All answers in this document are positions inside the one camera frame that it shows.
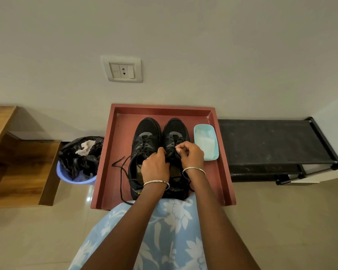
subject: hand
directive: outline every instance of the hand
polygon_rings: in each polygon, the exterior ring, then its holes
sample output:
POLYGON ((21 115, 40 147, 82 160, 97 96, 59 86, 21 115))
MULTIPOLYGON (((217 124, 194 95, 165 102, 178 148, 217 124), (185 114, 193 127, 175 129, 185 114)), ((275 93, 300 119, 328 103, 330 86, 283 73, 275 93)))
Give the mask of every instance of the hand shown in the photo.
POLYGON ((176 151, 182 158, 183 168, 204 167, 204 152, 194 143, 185 141, 179 145, 176 145, 176 151))
MULTIPOLYGON (((142 175, 144 183, 153 181, 153 180, 161 180, 165 182, 169 182, 169 163, 165 162, 165 150, 163 147, 158 149, 158 153, 153 153, 147 159, 143 161, 142 165, 142 175)), ((164 183, 150 183, 149 185, 160 184, 165 189, 167 187, 164 183)))

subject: trash bin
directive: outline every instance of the trash bin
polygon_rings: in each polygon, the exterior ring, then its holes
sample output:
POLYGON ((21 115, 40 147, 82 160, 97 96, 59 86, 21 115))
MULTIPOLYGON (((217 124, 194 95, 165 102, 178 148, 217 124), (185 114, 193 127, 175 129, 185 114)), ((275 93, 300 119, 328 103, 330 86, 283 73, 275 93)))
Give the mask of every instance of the trash bin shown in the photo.
POLYGON ((100 136, 86 136, 64 145, 58 155, 58 176, 71 184, 94 186, 103 142, 100 136))
POLYGON ((71 184, 82 184, 82 185, 90 185, 94 186, 95 185, 95 180, 97 176, 87 176, 81 171, 79 173, 79 176, 76 177, 74 180, 71 179, 68 174, 66 173, 64 167, 60 164, 58 161, 57 164, 57 174, 60 179, 64 180, 65 182, 71 183, 71 184))

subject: blue floral dress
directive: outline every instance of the blue floral dress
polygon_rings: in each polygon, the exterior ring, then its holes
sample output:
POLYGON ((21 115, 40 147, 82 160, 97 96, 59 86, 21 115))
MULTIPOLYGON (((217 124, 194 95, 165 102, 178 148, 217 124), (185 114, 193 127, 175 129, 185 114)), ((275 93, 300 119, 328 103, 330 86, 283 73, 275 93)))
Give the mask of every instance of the blue floral dress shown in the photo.
MULTIPOLYGON (((119 204, 91 230, 69 270, 81 269, 129 208, 119 204)), ((158 202, 134 265, 134 270, 143 269, 207 269, 194 193, 185 201, 158 202)))

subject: silver bangle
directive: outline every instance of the silver bangle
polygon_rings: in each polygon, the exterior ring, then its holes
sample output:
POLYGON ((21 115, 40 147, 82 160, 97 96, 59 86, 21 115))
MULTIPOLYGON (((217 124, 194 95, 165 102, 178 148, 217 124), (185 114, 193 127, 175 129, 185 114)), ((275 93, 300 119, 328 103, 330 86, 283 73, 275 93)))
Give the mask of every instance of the silver bangle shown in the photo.
POLYGON ((169 185, 168 182, 161 181, 161 180, 153 180, 153 181, 146 182, 146 183, 144 183, 143 188, 145 187, 146 184, 149 184, 149 183, 157 183, 157 182, 158 182, 158 183, 166 183, 166 184, 168 185, 168 187, 167 187, 165 190, 168 190, 168 189, 170 188, 170 185, 169 185))
POLYGON ((184 172, 185 172, 187 169, 191 169, 191 168, 193 168, 193 169, 198 169, 198 170, 204 172, 204 175, 205 175, 205 171, 203 171, 201 168, 189 167, 189 168, 183 169, 183 176, 184 176, 185 179, 190 180, 189 178, 187 178, 187 177, 184 175, 184 172))

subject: black garbage bag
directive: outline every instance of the black garbage bag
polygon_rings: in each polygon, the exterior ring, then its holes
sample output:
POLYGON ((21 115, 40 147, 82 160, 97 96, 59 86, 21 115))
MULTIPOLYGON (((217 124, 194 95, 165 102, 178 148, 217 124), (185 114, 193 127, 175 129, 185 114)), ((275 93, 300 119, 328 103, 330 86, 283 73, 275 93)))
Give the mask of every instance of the black garbage bag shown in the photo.
POLYGON ((89 176, 90 174, 96 175, 98 173, 103 142, 104 139, 100 136, 86 136, 77 138, 61 148, 59 151, 59 161, 72 180, 78 177, 80 171, 89 176), (84 156, 77 154, 76 152, 82 149, 81 143, 88 140, 95 141, 89 153, 84 156))

